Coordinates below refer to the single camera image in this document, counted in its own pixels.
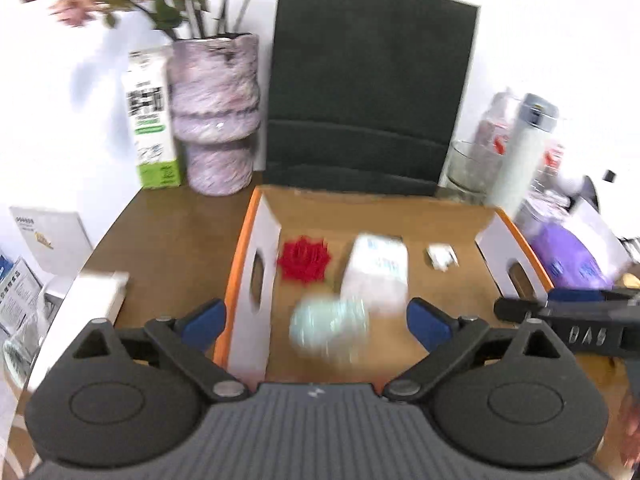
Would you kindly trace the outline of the person right hand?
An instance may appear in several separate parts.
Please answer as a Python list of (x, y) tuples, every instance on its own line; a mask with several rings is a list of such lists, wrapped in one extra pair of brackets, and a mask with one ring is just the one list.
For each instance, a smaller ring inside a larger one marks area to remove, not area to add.
[(620, 440), (620, 460), (627, 468), (639, 465), (640, 454), (640, 415), (639, 401), (627, 391), (620, 402), (618, 421), (622, 425), (622, 440)]

